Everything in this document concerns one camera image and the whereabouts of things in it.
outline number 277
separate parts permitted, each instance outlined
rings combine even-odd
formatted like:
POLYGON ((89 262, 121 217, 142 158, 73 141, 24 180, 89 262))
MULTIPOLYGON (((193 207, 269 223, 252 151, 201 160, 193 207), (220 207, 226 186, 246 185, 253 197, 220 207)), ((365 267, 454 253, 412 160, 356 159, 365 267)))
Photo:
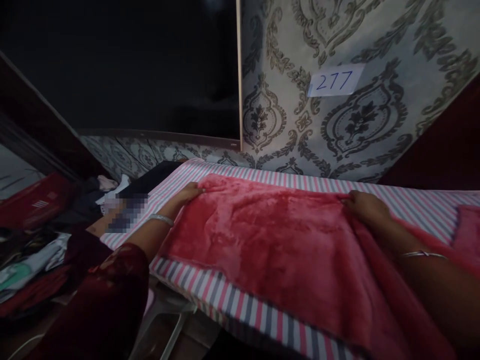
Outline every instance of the number 277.
MULTIPOLYGON (((346 77, 345 81, 343 82, 343 84, 340 86, 340 89, 339 90, 342 90, 342 88, 344 87, 345 83, 349 80, 350 78, 350 75, 352 75, 352 72, 353 71, 343 71, 342 74, 348 74, 348 76, 346 77)), ((335 78, 333 79, 333 82, 331 83, 330 85, 330 89, 334 87, 334 84, 335 84, 335 81, 337 80, 337 77, 339 76, 339 73, 338 72, 334 72, 333 74, 330 75, 331 77, 332 76, 335 76, 335 78)), ((320 90, 320 89, 324 89, 326 88, 327 86, 322 86, 325 82, 325 80, 327 80, 327 77, 325 75, 321 75, 321 77, 323 78, 323 81, 321 82, 320 86, 317 87, 316 89, 317 90, 320 90)))

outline television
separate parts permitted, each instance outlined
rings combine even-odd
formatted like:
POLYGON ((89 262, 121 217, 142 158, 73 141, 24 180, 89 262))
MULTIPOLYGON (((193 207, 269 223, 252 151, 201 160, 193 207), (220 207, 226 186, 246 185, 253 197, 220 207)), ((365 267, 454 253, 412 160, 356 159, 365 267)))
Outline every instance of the television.
POLYGON ((240 0, 21 0, 0 51, 85 136, 242 150, 240 0))

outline pink and white striped sheet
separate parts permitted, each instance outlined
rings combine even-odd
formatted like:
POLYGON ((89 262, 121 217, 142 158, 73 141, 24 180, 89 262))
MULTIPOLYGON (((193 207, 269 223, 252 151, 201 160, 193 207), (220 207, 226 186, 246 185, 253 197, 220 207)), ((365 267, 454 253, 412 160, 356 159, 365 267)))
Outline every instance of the pink and white striped sheet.
MULTIPOLYGON (((112 249, 118 248, 178 190, 212 173, 313 192, 348 193, 359 190, 372 193, 381 198, 395 216, 447 244, 457 226, 457 205, 480 206, 480 194, 474 192, 406 189, 209 163, 195 158, 181 165, 149 193, 143 216, 127 233, 104 234, 100 240, 112 249)), ((342 341, 240 291, 218 271, 201 270, 159 256, 150 264, 150 269, 227 329, 239 322, 311 359, 354 358, 342 341)))

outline hand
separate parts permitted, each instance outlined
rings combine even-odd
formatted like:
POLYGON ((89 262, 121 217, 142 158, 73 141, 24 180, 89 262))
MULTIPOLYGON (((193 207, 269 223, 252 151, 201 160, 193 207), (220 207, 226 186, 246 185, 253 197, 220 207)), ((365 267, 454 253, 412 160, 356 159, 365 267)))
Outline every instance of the hand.
POLYGON ((375 195, 352 190, 350 199, 344 199, 341 202, 366 225, 392 220, 389 207, 375 195))
POLYGON ((199 188, 198 182, 189 182, 182 190, 172 197, 172 200, 183 206, 204 192, 205 189, 199 188))

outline maroon sleeve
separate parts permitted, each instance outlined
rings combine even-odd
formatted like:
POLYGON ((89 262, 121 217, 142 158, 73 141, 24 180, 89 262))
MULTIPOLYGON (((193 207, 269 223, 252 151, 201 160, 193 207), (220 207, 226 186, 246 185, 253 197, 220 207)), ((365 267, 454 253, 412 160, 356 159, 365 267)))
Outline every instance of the maroon sleeve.
POLYGON ((149 264, 127 243, 91 268, 27 359, 127 359, 147 303, 149 264))

